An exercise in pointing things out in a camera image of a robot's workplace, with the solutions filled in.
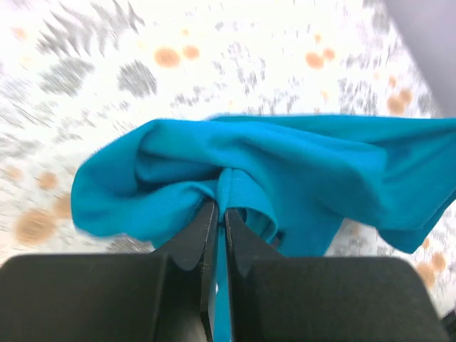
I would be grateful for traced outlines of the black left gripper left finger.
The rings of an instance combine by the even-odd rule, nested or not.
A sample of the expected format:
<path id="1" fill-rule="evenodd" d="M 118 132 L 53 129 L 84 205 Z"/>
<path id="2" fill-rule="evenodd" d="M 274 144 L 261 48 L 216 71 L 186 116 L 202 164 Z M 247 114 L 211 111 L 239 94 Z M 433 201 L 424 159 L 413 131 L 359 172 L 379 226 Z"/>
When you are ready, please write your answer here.
<path id="1" fill-rule="evenodd" d="M 218 207 L 147 254 L 24 254 L 1 267 L 3 341 L 211 341 Z"/>

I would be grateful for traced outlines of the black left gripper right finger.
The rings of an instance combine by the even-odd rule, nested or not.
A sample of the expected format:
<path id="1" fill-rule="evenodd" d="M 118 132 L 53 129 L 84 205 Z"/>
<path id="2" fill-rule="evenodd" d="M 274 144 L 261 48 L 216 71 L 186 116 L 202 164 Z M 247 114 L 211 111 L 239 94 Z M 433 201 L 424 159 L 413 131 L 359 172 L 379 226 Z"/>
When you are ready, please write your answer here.
<path id="1" fill-rule="evenodd" d="M 225 214 L 233 341 L 449 341 L 424 283 L 392 257 L 285 257 Z"/>

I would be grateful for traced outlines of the blue t shirt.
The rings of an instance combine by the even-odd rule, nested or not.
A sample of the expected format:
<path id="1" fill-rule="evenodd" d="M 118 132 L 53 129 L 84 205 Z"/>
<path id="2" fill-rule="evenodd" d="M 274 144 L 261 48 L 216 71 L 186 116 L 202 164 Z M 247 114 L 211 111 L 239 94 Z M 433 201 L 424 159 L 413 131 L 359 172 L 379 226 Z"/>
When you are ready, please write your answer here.
<path id="1" fill-rule="evenodd" d="M 208 201 L 219 210 L 211 341 L 233 341 L 228 210 L 285 257 L 332 257 L 345 219 L 411 253 L 455 201 L 455 120 L 152 120 L 89 157 L 71 190 L 77 228 L 147 240 L 154 251 Z"/>

